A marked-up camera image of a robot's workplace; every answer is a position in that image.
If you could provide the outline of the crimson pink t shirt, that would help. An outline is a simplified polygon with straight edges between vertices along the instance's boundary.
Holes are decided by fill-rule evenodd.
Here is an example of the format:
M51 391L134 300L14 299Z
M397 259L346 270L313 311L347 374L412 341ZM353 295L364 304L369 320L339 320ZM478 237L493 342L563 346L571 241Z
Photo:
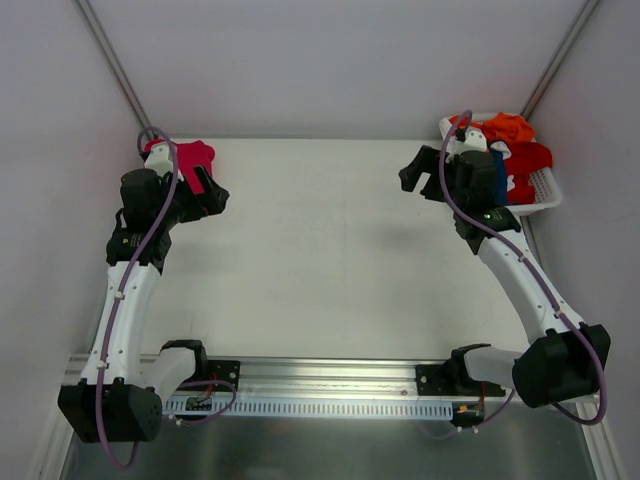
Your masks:
M180 171L179 180L186 181L194 194L202 194L204 187L196 174L196 168L202 166L213 176L215 150L201 140L175 143L175 148ZM143 147L142 157L144 167L154 170L161 177L173 170L173 161L169 159L169 147L164 140L148 142Z

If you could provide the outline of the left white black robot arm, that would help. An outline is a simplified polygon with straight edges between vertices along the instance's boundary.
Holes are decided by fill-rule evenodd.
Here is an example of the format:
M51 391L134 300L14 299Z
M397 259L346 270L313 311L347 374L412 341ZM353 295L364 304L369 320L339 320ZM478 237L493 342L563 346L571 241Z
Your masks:
M143 165L121 178L122 206L106 246L107 289L89 359L74 385L64 385L58 406L85 443L150 442L162 406L182 385L208 381L199 340L170 340L153 366L141 368L144 325L178 224L222 213L229 198L213 176L215 150L201 140L148 142Z

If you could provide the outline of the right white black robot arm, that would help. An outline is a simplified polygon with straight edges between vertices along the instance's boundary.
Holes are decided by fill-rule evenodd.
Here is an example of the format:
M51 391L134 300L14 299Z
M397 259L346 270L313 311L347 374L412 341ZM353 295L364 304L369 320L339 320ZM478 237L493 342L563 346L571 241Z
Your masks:
M611 338L603 326L588 324L543 272L519 220L497 200L499 174L479 131L452 152L421 146L399 172L403 191L424 179L421 196L451 208L456 233L498 280L528 341L522 352L489 344L453 350L445 363L449 387L466 396L492 383L532 408L593 394L604 400Z

